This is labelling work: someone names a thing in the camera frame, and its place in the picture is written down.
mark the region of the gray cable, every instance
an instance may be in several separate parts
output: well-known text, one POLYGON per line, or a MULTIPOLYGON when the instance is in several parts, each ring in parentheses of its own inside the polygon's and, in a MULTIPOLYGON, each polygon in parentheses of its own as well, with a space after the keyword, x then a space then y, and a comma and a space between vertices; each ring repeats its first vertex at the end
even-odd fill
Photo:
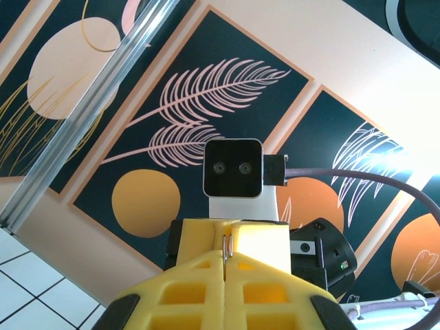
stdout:
MULTIPOLYGON (((426 304, 431 306, 438 301, 439 297, 427 298, 426 304)), ((372 311, 381 311, 384 309, 395 309, 395 308, 408 308, 408 307, 423 307, 425 302, 422 300, 401 300, 401 301, 383 301, 383 302, 372 302, 371 304, 360 305, 360 312, 357 309, 350 309, 346 315, 350 320, 355 320, 360 316, 371 313, 372 311)))
MULTIPOLYGON (((395 187, 410 194, 415 199, 420 200, 424 206, 427 207, 429 212, 433 215, 435 220, 440 226, 440 207, 431 199, 427 194, 421 192, 409 184, 402 181, 392 179, 390 177, 384 177, 382 175, 357 172, 355 170, 337 170, 331 168, 289 168, 286 169, 286 178, 292 177, 317 177, 320 175, 331 175, 334 177, 352 177, 355 179, 369 180, 386 184, 388 186, 395 187)), ((405 330, 429 330, 432 329, 437 323, 440 322, 440 302, 438 301, 435 306, 425 315, 419 322, 405 330)))

